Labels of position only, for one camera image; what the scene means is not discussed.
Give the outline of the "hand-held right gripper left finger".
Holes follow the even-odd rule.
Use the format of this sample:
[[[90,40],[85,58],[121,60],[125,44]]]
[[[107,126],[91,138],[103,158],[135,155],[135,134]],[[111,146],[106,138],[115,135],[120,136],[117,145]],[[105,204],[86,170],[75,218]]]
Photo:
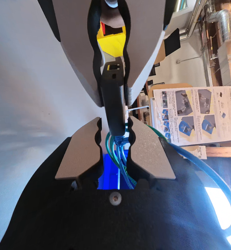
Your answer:
[[[56,180],[98,179],[102,175],[101,130],[101,118],[96,117],[72,135]]]

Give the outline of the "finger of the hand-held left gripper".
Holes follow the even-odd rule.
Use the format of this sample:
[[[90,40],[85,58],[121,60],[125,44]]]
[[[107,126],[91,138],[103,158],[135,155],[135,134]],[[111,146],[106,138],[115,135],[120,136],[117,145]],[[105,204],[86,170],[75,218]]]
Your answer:
[[[165,0],[126,1],[130,15],[130,36],[126,51],[130,60],[127,105],[141,92],[154,65],[165,31]]]
[[[103,107],[93,72],[94,50],[87,21],[92,1],[53,0],[61,46],[85,91],[98,107]]]

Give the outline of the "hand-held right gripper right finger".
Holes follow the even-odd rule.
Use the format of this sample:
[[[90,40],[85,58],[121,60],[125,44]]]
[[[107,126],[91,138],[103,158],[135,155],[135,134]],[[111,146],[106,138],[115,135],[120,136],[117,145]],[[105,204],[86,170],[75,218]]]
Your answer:
[[[128,118],[127,128],[130,147],[126,168],[129,176],[134,180],[176,179],[158,135],[133,116]]]

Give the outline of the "yellow plastic bin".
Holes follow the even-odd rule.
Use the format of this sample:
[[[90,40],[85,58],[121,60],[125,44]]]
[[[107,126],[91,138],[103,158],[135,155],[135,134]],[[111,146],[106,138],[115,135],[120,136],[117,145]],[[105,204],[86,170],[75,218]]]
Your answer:
[[[102,51],[115,58],[123,56],[123,49],[126,41],[126,28],[123,26],[121,29],[121,33],[103,36],[102,29],[100,27],[97,34],[97,41]]]

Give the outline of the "black network switch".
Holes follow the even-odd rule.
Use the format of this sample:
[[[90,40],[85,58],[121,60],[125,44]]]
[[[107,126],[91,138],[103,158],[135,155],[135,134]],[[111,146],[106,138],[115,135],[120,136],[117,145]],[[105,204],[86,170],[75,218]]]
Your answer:
[[[124,67],[120,57],[105,63],[100,88],[110,134],[123,136],[126,131]]]

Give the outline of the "wooden chair with black jacket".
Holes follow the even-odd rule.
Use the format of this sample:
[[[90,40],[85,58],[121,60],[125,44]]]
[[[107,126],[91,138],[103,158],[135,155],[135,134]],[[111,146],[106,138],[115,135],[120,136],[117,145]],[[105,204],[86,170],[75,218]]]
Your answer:
[[[154,62],[154,67],[160,65],[168,55],[172,54],[180,48],[180,30],[177,28],[166,39],[163,40],[157,57]]]

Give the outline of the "blue plastic bin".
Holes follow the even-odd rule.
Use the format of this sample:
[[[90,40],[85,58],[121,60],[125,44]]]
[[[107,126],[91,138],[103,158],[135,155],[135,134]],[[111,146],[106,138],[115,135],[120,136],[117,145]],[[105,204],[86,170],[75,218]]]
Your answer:
[[[130,189],[120,169],[114,164],[108,154],[103,154],[103,161],[104,172],[98,180],[98,189]]]

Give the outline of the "white clip bar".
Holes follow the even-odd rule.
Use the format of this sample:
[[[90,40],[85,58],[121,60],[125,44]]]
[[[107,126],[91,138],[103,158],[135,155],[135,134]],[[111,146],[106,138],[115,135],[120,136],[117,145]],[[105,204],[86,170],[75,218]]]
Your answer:
[[[156,114],[155,114],[155,98],[151,97],[149,99],[149,113],[150,113],[150,119],[151,119],[151,126],[156,129]]]

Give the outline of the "round wooden table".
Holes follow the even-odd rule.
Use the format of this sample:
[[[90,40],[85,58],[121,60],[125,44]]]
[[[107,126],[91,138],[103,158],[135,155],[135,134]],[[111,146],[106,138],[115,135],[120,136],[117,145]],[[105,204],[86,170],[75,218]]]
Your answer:
[[[148,91],[148,99],[154,97],[153,91],[156,89],[191,88],[188,83],[154,84]]]

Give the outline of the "printed instruction sheet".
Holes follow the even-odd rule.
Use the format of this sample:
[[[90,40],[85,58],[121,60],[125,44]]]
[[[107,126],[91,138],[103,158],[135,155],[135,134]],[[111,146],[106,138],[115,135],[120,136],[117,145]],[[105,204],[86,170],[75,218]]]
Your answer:
[[[231,87],[156,89],[156,130],[177,146],[231,141]]]

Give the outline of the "silver metal duct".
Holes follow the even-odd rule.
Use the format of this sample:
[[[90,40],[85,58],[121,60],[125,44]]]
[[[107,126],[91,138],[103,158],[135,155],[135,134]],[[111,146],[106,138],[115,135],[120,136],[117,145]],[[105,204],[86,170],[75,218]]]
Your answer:
[[[196,0],[191,18],[188,23],[188,27],[184,32],[180,32],[180,40],[186,40],[190,38],[198,23],[199,17],[204,6],[206,9],[206,20],[208,23],[217,23],[220,45],[228,40],[231,40],[231,15],[226,9],[215,11],[214,1]]]

